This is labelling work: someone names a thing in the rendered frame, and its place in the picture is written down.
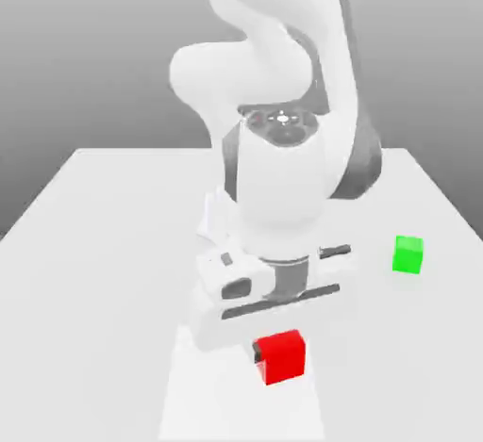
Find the small red cube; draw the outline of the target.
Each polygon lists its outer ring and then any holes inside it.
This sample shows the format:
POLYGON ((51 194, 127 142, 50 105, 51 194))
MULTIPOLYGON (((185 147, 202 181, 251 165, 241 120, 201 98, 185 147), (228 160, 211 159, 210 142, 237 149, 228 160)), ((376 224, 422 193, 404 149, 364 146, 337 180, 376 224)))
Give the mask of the small red cube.
POLYGON ((298 330, 277 333, 252 343, 254 363, 263 382, 274 385, 302 376, 306 365, 306 342, 298 330))

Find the small green cube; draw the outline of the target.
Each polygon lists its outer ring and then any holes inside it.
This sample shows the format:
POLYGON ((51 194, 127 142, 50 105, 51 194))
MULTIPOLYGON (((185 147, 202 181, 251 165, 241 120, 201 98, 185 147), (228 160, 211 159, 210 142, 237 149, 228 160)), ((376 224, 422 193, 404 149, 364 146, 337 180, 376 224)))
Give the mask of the small green cube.
POLYGON ((420 237, 397 236, 392 256, 392 269, 419 274, 424 256, 424 241, 420 237))

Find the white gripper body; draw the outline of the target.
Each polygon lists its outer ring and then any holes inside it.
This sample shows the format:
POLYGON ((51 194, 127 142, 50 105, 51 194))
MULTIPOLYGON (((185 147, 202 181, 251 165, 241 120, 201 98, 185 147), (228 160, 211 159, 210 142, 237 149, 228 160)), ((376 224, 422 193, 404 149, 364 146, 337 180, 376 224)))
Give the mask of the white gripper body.
POLYGON ((272 334, 309 332, 352 316, 357 288, 334 283, 307 290, 285 301, 256 300, 215 303, 200 291, 192 294, 191 331, 195 345, 207 352, 272 334))

